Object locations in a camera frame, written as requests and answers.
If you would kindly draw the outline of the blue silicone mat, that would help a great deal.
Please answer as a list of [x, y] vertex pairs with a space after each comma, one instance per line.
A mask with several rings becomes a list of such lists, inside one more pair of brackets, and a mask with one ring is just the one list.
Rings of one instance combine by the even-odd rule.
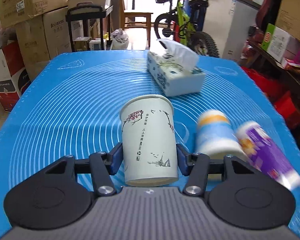
[[[177, 143], [193, 151], [198, 117], [217, 109], [233, 128], [259, 123], [300, 174], [296, 142], [254, 81], [233, 61], [201, 57], [198, 66], [206, 74], [202, 90], [171, 98]], [[52, 60], [0, 130], [0, 237], [10, 229], [3, 208], [9, 189], [64, 155], [81, 159], [111, 150], [121, 140], [122, 106], [159, 93], [146, 51], [86, 51]]]

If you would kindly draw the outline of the brown cardboard box stack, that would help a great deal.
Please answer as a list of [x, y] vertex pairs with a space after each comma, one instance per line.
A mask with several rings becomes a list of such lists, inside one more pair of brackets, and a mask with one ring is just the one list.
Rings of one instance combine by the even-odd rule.
[[56, 56], [70, 53], [67, 7], [36, 16], [15, 25], [19, 48], [31, 81]]

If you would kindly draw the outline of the red white cardboard box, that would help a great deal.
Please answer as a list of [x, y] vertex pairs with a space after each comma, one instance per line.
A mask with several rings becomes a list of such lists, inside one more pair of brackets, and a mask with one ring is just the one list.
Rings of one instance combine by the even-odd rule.
[[0, 49], [0, 104], [6, 112], [12, 111], [30, 84], [19, 44], [13, 41]]

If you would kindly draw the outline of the white blue tissue box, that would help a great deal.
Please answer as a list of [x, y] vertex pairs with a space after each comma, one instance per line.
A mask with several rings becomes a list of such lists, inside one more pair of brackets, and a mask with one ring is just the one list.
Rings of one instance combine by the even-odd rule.
[[199, 55], [174, 40], [160, 38], [158, 42], [163, 48], [148, 52], [147, 69], [165, 96], [200, 92], [205, 73], [198, 68]]

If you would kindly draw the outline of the green white box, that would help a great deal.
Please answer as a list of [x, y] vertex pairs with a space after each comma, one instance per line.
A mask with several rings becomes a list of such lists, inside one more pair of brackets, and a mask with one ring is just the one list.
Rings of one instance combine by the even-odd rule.
[[291, 36], [286, 31], [268, 24], [261, 48], [277, 62], [281, 62], [290, 44]]

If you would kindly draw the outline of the white plastic bag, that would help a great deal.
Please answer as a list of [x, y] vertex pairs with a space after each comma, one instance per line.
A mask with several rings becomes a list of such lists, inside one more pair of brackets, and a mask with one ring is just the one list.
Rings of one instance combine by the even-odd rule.
[[111, 33], [111, 49], [126, 50], [129, 45], [129, 37], [123, 29], [116, 29]]

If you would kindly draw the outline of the white chest freezer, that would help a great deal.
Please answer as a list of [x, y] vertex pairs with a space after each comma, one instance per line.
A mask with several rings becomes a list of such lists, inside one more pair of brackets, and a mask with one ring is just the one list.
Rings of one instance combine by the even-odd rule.
[[208, 2], [203, 31], [214, 39], [221, 58], [239, 61], [260, 5], [251, 0]]

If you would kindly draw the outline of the white paper cup with drawings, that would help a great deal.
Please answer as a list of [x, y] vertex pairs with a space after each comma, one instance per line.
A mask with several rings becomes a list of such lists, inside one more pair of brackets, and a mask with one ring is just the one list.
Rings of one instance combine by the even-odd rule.
[[164, 96], [129, 100], [120, 112], [125, 183], [161, 186], [179, 179], [173, 106]]

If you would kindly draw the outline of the green black bicycle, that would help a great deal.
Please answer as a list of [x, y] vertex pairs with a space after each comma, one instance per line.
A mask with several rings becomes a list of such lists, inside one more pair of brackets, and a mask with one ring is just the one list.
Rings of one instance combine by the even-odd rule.
[[219, 58], [214, 39], [203, 31], [209, 0], [155, 0], [158, 4], [168, 2], [169, 12], [160, 14], [154, 21], [158, 39], [172, 38], [199, 55]]

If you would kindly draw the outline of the black metal cart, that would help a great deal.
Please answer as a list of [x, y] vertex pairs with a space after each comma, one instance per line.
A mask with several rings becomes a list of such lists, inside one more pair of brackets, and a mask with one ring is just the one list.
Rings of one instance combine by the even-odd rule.
[[72, 35], [72, 28], [71, 28], [71, 22], [72, 21], [83, 21], [83, 30], [84, 35], [87, 36], [89, 31], [88, 21], [91, 19], [99, 19], [100, 21], [100, 32], [101, 32], [101, 39], [103, 39], [103, 19], [107, 19], [107, 33], [108, 33], [108, 40], [107, 45], [110, 46], [111, 36], [111, 26], [110, 26], [110, 15], [113, 11], [113, 6], [111, 5], [107, 9], [103, 9], [99, 5], [93, 5], [93, 4], [86, 4], [86, 5], [77, 5], [74, 8], [70, 8], [67, 10], [65, 20], [68, 24], [68, 32], [69, 32], [69, 38], [70, 38], [70, 46], [72, 52], [75, 51], [74, 47], [74, 41], [73, 41], [73, 35]]

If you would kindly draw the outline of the wooden chair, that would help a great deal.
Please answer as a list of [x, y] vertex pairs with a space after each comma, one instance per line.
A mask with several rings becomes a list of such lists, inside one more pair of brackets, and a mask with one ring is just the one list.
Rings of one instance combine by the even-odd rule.
[[139, 28], [146, 29], [147, 43], [146, 49], [150, 48], [151, 45], [151, 16], [152, 12], [126, 10], [124, 0], [118, 0], [118, 17], [119, 17], [119, 28], [122, 30]]

